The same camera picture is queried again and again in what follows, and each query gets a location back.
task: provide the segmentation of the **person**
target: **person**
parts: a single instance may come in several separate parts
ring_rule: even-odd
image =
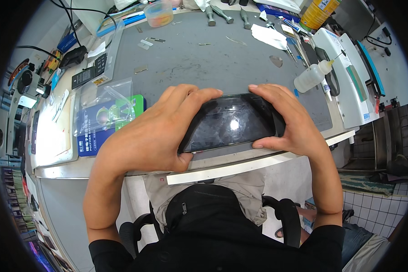
[[[297,205],[298,214],[304,216],[310,222],[316,220],[317,210],[304,209]],[[353,210],[348,211],[348,218],[354,214]],[[394,233],[400,227],[400,223],[388,238],[384,238],[375,233],[371,233],[365,228],[356,224],[343,221],[342,227],[345,229],[345,238],[342,248],[342,271],[372,271],[393,239]],[[277,238],[284,237],[282,228],[275,232]],[[304,243],[310,234],[301,228],[301,243]]]
[[[223,94],[214,88],[180,84],[166,89],[158,102],[111,135],[98,152],[83,200],[96,271],[342,269],[343,192],[328,145],[288,88],[277,84],[248,88],[269,101],[286,122],[281,138],[259,139],[252,147],[285,150],[309,158],[317,214],[308,239],[294,248],[261,234],[257,226],[263,221],[262,207],[252,201],[260,197],[256,196],[260,189],[236,194],[229,185],[198,183],[165,196],[161,193],[169,190],[166,180],[159,179],[158,184],[151,181],[148,186],[156,187],[149,197],[151,203],[157,200],[153,209],[164,236],[147,244],[135,259],[125,250],[115,224],[124,174],[132,170],[185,171],[193,155],[178,155],[178,146],[202,104]],[[249,189],[247,182],[235,186]]]

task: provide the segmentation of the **black phone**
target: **black phone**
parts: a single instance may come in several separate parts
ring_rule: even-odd
[[[226,95],[201,106],[178,153],[199,152],[284,134],[283,117],[262,97]]]

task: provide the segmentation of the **glue bottle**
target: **glue bottle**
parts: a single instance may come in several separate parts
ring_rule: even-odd
[[[294,79],[294,87],[298,92],[305,93],[314,86],[320,84],[325,75],[332,70],[334,60],[322,60],[319,64],[312,64],[297,78]]]

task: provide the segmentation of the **phone screen part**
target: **phone screen part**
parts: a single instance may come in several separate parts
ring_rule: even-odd
[[[252,142],[284,133],[274,107],[255,94],[228,95],[204,103],[193,118],[178,152],[198,152]]]

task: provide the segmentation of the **screen separator machine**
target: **screen separator machine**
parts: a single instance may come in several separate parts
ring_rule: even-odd
[[[379,104],[386,94],[366,48],[359,41],[352,43],[347,34],[338,37],[320,28],[312,37],[316,47],[322,48],[332,64],[335,82],[340,90],[336,101],[345,128],[358,127],[379,119]]]

